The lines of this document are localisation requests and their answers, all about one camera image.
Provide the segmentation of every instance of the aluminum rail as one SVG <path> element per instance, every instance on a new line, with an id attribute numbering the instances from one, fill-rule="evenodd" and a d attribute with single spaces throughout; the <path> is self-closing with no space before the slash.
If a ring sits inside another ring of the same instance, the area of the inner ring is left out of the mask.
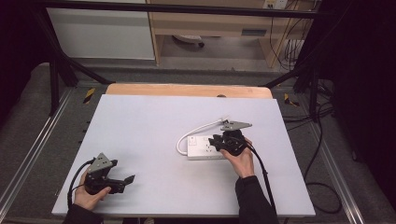
<path id="1" fill-rule="evenodd" d="M 29 175 L 30 171 L 32 170 L 33 166 L 35 165 L 35 161 L 37 160 L 38 156 L 40 155 L 41 150 L 43 149 L 44 145 L 46 145 L 47 140 L 52 133 L 52 130 L 56 126 L 59 118 L 61 117 L 66 105 L 69 101 L 70 96 L 73 93 L 73 88 L 68 88 L 60 101 L 60 107 L 55 112 L 55 114 L 48 118 L 46 124 L 44 125 L 43 129 L 41 130 L 40 134 L 38 135 L 37 139 L 33 143 L 32 147 L 30 148 L 29 152 L 27 153 L 25 159 L 21 163 L 20 168 L 18 169 L 17 173 L 14 175 L 12 180 L 9 182 L 6 190 L 4 191 L 3 195 L 0 198 L 0 223 L 3 222 L 3 219 L 6 217 L 6 214 L 11 207 L 12 203 L 14 202 L 15 198 L 18 195 L 24 181 L 26 180 L 27 176 Z"/>

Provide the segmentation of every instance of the white power strip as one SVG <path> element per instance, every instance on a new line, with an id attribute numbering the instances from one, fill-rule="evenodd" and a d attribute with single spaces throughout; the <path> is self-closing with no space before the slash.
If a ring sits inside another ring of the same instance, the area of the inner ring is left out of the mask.
<path id="1" fill-rule="evenodd" d="M 225 159 L 221 152 L 210 146 L 209 138 L 213 135 L 188 136 L 187 137 L 187 157 L 191 161 L 207 161 Z"/>

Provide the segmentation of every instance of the person's left hand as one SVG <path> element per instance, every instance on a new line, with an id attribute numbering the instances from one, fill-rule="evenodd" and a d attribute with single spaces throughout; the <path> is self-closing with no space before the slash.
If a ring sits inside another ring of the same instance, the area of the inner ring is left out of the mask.
<path id="1" fill-rule="evenodd" d="M 79 187 L 76 189 L 74 204 L 92 211 L 98 202 L 102 201 L 111 191 L 111 187 L 104 188 L 95 195 L 89 194 L 87 190 L 85 190 L 84 186 L 85 176 L 87 173 L 88 169 L 84 172 L 84 174 L 82 174 L 81 179 L 79 180 Z"/>

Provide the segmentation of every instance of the outlet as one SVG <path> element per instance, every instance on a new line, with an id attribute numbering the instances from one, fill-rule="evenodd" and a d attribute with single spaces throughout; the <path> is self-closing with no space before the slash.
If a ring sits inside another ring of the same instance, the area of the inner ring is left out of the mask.
<path id="1" fill-rule="evenodd" d="M 276 0 L 274 9 L 285 9 L 288 0 Z"/>
<path id="2" fill-rule="evenodd" d="M 265 0 L 264 8 L 285 9 L 288 0 Z"/>
<path id="3" fill-rule="evenodd" d="M 265 0 L 263 8 L 273 9 L 275 8 L 275 4 L 276 0 Z"/>
<path id="4" fill-rule="evenodd" d="M 223 155 L 210 146 L 209 138 L 212 135 L 188 136 L 187 137 L 187 157 L 191 161 L 222 160 Z"/>

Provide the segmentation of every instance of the white cable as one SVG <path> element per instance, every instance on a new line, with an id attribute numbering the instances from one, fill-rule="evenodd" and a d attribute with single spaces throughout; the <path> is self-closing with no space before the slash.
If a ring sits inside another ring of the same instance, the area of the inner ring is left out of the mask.
<path id="1" fill-rule="evenodd" d="M 183 136 L 181 136 L 181 138 L 178 139 L 177 144 L 176 144 L 177 152 L 180 153 L 180 154 L 183 155 L 183 156 L 187 156 L 187 152 L 186 152 L 186 151 L 181 151 L 181 150 L 180 150 L 180 147 L 179 147 L 180 142 L 181 142 L 181 140 L 183 140 L 183 138 L 185 138 L 185 137 L 187 137 L 189 134 L 195 133 L 196 131 L 198 131 L 198 130 L 200 130 L 200 129 L 203 129 L 203 128 L 207 127 L 207 126 L 210 126 L 210 125 L 214 125 L 214 124 L 223 122 L 223 121 L 226 120 L 226 119 L 227 119 L 226 117 L 221 118 L 221 119 L 218 119 L 218 120 L 216 120 L 216 121 L 214 121 L 214 122 L 211 122 L 211 123 L 208 123 L 208 124 L 203 125 L 203 126 L 201 126 L 201 127 L 198 127 L 198 128 L 196 128 L 196 129 L 194 129 L 194 130 L 192 130 L 192 131 L 190 131 L 190 132 L 184 134 Z"/>

